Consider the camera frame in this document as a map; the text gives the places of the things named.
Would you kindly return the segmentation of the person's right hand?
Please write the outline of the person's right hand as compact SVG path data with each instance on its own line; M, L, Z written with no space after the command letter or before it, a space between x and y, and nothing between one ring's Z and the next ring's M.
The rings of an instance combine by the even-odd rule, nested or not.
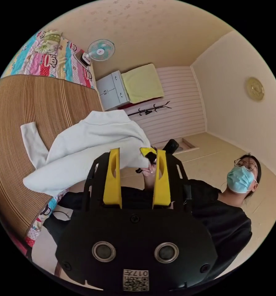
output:
M153 191L156 179L156 164L149 164L148 168L142 168L142 175L144 178L144 190Z

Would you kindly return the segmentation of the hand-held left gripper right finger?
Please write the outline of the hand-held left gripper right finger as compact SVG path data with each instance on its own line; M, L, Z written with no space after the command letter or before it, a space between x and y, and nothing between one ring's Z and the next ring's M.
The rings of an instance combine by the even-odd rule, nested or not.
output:
M168 207L171 203L166 151L157 150L156 165L157 169L153 190L153 209L158 206Z

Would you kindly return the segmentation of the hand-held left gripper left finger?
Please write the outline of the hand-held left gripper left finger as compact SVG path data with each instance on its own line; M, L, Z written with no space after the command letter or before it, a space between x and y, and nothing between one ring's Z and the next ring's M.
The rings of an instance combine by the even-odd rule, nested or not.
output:
M122 209L119 148L112 149L109 153L103 203L106 206L118 206Z

